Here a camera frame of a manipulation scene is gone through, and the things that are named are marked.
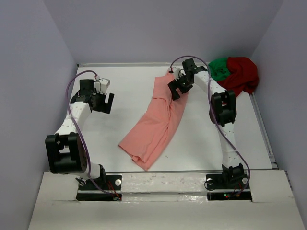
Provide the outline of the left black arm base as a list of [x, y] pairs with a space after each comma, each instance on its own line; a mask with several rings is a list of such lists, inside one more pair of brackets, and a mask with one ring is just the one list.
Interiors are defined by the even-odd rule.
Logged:
[[122, 174], [107, 173], [106, 181], [101, 179], [85, 180], [75, 178], [78, 182], [76, 199], [78, 201], [121, 201]]

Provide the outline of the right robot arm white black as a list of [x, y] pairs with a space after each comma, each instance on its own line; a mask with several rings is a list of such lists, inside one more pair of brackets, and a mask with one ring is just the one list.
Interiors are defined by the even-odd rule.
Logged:
[[185, 56], [181, 68], [170, 66], [168, 72], [174, 75], [168, 84], [173, 100], [188, 93], [194, 85], [208, 96], [209, 117], [218, 130], [222, 149], [222, 172], [207, 175], [205, 188], [208, 191], [233, 189], [243, 192], [248, 187], [250, 168], [236, 148], [234, 122], [237, 111], [234, 91], [220, 86], [211, 77], [209, 65], [197, 66], [193, 56]]

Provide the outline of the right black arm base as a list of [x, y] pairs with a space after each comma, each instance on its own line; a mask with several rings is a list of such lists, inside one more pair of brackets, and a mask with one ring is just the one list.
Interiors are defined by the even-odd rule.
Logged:
[[245, 175], [241, 179], [227, 184], [221, 174], [208, 174], [204, 182], [208, 201], [252, 200], [252, 195]]

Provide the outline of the pink t shirt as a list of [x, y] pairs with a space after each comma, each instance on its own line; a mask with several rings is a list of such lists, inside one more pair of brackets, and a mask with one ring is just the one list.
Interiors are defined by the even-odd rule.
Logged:
[[168, 83], [174, 75], [155, 77], [153, 95], [146, 112], [118, 146], [147, 171], [161, 156], [177, 131], [188, 101], [188, 94], [172, 100]]

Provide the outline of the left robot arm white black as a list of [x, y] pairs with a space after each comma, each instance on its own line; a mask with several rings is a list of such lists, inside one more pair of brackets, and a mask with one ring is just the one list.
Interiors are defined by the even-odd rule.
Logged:
[[81, 177], [95, 189], [106, 185], [106, 172], [102, 165], [92, 163], [82, 127], [93, 112], [109, 114], [114, 94], [107, 94], [108, 79], [84, 79], [79, 81], [79, 90], [69, 99], [68, 113], [53, 135], [45, 139], [47, 157], [53, 174], [73, 174]]

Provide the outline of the red t shirt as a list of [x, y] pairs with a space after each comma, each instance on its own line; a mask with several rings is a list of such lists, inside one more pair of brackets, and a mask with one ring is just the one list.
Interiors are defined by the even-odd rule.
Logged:
[[218, 81], [218, 84], [226, 90], [233, 90], [236, 97], [241, 92], [252, 94], [258, 84], [258, 68], [255, 63], [247, 57], [229, 57], [227, 59], [227, 68], [230, 75]]

